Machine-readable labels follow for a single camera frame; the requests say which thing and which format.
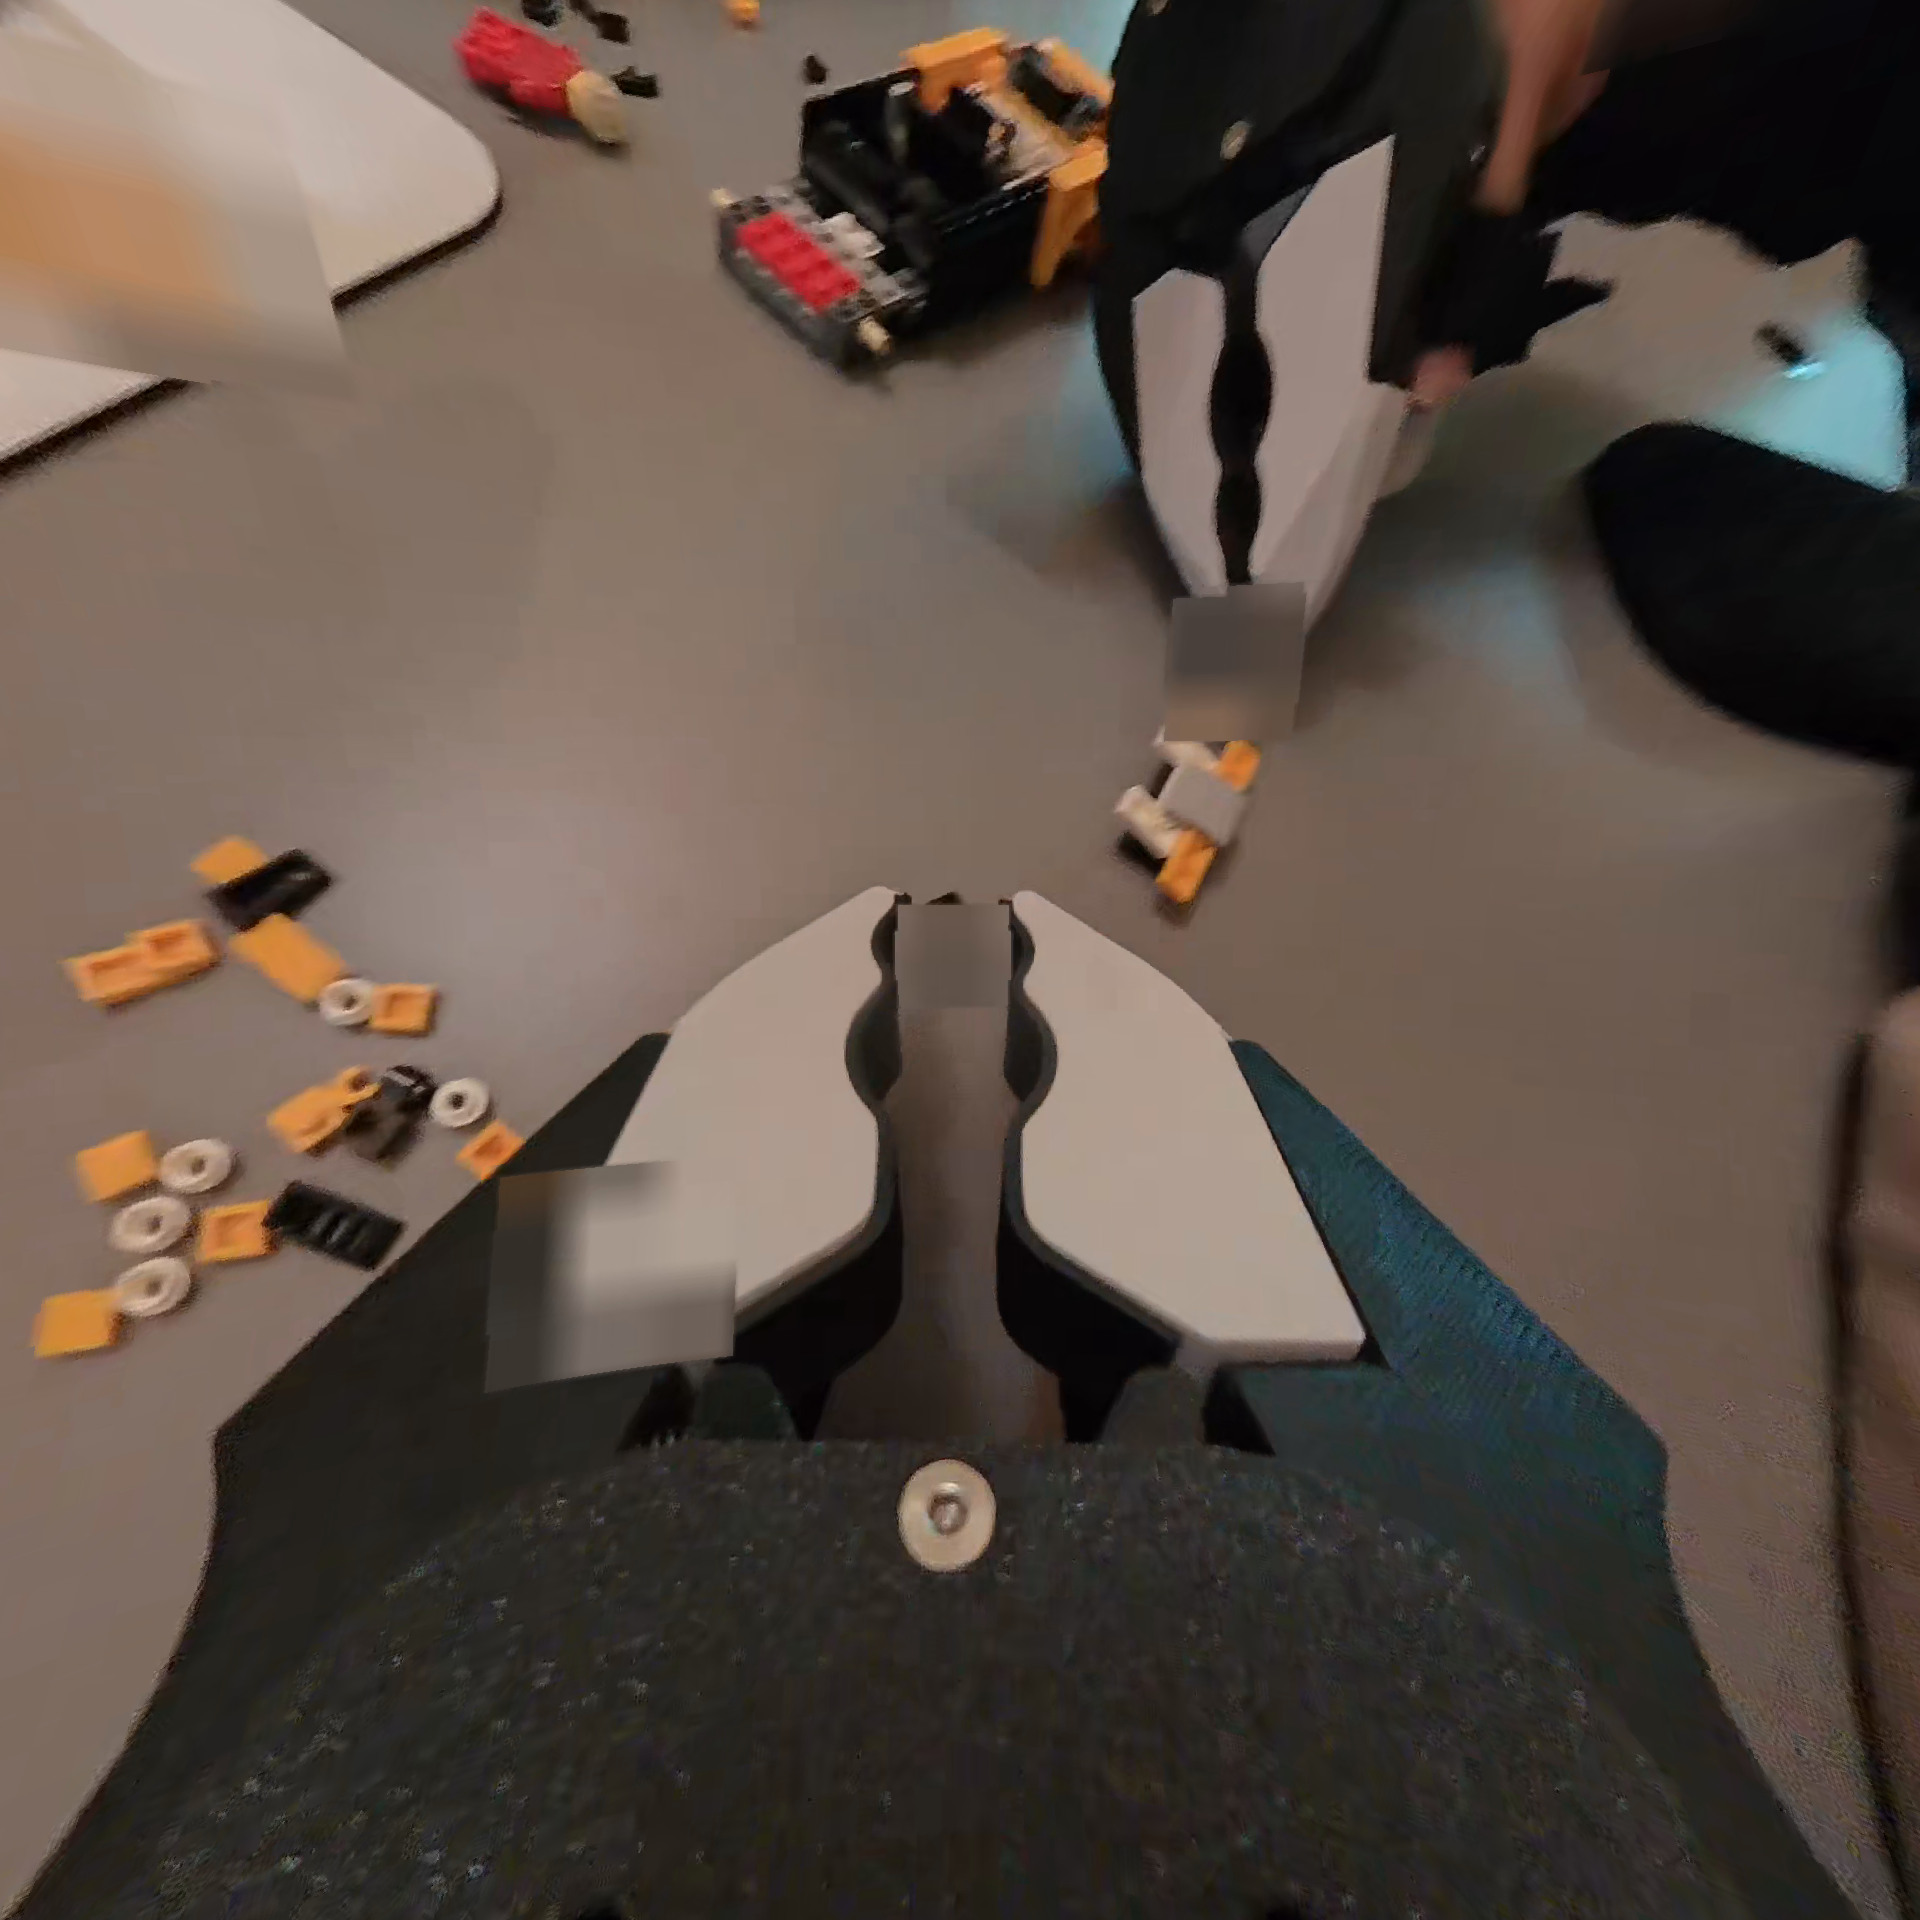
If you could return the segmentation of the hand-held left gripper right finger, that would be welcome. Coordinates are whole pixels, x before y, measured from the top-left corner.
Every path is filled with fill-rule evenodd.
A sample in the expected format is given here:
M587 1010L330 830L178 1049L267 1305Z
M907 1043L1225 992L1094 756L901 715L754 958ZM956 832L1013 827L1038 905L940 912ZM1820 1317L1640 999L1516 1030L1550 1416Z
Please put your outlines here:
M1050 1374L1347 1362L1366 1330L1222 1022L1033 891L1016 966L996 1301Z

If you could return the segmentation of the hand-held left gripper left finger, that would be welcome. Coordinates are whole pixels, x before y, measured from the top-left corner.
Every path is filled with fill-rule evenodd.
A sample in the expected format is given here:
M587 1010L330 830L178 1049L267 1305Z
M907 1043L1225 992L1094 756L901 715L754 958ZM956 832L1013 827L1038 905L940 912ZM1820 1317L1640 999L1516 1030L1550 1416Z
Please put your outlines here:
M876 1095L857 1086L857 1022L879 1006L876 937L898 894L875 885L722 978L667 1037L606 1162L677 1163L733 1230L735 1322L771 1313L876 1213Z

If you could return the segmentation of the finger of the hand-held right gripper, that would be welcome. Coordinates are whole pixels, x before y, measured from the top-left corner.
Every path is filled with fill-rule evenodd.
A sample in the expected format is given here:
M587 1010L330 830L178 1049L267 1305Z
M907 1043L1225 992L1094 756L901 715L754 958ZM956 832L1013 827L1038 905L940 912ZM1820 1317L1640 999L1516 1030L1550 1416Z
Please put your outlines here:
M1393 149L1386 136L1322 173L1262 259L1273 393L1247 569L1266 589L1338 589L1401 441L1404 395L1372 374Z
M1247 420L1222 386L1227 347L1216 278L1173 269L1132 300L1140 484L1189 595L1249 577Z

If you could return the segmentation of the small lego subassembly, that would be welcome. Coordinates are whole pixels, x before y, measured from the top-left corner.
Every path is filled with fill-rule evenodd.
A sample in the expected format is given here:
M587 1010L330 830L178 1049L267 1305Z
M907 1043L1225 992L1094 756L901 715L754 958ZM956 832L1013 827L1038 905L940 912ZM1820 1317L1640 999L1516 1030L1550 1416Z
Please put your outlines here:
M1189 916L1242 833L1262 777L1262 747L1246 738L1154 737L1154 779L1115 802L1118 841L1150 869L1169 916Z

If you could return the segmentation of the pile of small lego pieces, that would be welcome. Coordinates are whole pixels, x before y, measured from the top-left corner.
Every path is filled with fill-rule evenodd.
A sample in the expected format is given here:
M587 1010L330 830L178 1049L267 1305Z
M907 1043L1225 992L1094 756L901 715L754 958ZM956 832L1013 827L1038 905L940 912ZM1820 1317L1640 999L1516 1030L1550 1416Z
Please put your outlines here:
M117 1012L235 963L334 1032L433 1037L438 985L358 975L305 922L333 885L314 855L267 853L230 833L200 852L191 872L204 885L200 918L138 927L114 947L63 959L86 1006ZM410 1062L334 1068L275 1103L263 1130L292 1158L343 1147L377 1168L406 1158L421 1134L441 1132L459 1138L454 1162L476 1183L525 1143L485 1078ZM298 1249L370 1277L402 1237L393 1214L310 1179L241 1194L247 1156L221 1134L169 1138L135 1126L84 1143L72 1168L84 1201L101 1213L115 1268L104 1282L37 1302L31 1351L40 1361L110 1351L135 1325L191 1305L208 1272Z

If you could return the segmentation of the orange black lego car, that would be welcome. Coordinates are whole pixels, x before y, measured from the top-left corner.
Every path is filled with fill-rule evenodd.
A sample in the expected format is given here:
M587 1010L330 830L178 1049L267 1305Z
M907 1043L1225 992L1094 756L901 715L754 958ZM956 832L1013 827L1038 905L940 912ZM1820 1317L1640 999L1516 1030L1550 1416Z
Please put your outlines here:
M1097 260L1110 109L1110 77L1055 38L929 39L815 93L790 178L714 197L719 264L819 361L876 366Z

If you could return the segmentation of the red and tan lego figure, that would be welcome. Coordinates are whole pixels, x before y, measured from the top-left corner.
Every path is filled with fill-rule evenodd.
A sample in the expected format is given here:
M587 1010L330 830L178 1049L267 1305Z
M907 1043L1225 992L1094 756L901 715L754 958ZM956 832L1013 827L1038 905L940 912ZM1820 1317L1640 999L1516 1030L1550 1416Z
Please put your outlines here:
M451 53L472 86L539 124L570 125L609 149L630 140L625 96L579 53L520 19L476 9Z

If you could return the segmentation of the person's right hand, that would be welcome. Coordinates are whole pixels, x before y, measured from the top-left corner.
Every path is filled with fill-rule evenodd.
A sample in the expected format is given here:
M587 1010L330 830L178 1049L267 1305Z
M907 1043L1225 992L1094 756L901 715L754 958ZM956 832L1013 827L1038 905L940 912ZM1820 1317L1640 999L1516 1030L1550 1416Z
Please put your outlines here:
M1410 403L1435 411L1478 371L1518 363L1555 317L1549 277L1557 243L1528 215L1534 163L1578 115L1596 7L1508 3L1503 105L1462 212L1444 234L1420 302L1420 355Z

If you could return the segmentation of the beige sweatshirt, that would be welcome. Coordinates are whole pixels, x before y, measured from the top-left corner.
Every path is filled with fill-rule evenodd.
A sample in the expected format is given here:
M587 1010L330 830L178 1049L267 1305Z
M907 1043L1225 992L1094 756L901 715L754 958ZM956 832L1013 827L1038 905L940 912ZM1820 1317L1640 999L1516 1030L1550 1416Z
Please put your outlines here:
M1846 1558L1888 1797L1919 1805L1919 992L1873 1029L1842 1213Z

